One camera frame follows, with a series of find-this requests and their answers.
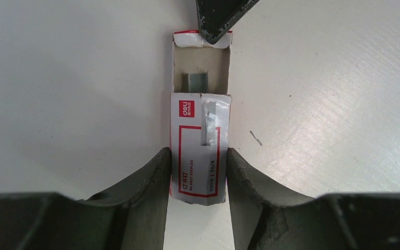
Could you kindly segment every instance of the deli logo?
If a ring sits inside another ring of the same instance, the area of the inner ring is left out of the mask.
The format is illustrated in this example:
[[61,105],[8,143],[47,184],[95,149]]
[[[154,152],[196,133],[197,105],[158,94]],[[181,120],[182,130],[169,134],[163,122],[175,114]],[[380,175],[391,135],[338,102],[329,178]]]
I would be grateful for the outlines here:
[[179,117],[194,117],[194,101],[179,101]]

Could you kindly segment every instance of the white box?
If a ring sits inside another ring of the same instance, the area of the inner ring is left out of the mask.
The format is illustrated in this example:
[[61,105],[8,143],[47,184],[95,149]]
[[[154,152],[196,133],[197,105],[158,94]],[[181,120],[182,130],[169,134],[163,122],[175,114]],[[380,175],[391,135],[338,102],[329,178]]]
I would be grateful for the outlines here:
[[[187,203],[207,206],[225,202],[231,41],[231,32],[215,45],[197,31],[174,33],[170,192]],[[183,76],[202,72],[208,73],[209,93],[181,93]]]

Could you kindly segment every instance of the white table surface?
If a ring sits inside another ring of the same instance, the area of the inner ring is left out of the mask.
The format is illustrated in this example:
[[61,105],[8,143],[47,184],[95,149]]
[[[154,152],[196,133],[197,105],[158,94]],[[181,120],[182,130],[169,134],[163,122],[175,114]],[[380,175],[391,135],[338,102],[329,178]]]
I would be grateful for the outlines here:
[[[0,1],[0,192],[88,198],[167,146],[192,28],[194,0]],[[310,196],[400,191],[400,1],[262,0],[233,31],[231,147]],[[229,204],[170,198],[165,249],[233,249]]]

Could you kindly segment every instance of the open cardboard box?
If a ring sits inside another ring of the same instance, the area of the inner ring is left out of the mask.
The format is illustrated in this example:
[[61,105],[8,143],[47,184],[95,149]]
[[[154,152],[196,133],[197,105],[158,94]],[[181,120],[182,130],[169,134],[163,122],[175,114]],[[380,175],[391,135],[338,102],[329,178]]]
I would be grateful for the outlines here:
[[[191,204],[223,203],[231,96],[232,32],[211,45],[198,31],[173,35],[171,93],[172,197]],[[208,93],[184,93],[188,73],[208,74]]]

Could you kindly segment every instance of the black object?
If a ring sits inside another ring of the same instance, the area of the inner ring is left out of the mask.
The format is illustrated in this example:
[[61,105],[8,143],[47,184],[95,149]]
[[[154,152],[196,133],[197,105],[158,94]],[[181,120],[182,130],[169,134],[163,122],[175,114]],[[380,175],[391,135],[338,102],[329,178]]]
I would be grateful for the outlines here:
[[[290,190],[234,149],[227,178],[235,248],[400,249],[400,194]],[[171,152],[93,195],[0,194],[0,249],[162,249]]]
[[196,0],[198,30],[216,44],[259,0]]

